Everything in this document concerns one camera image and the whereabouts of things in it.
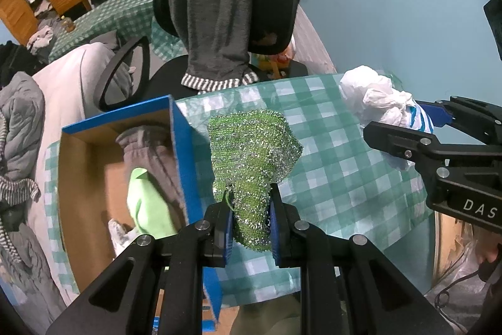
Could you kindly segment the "person's right hand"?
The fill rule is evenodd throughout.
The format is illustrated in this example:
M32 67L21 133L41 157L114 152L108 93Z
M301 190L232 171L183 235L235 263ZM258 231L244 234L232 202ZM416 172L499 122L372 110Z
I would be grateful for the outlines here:
M497 241L478 241L476 245L477 262L493 263L499 255L499 243Z

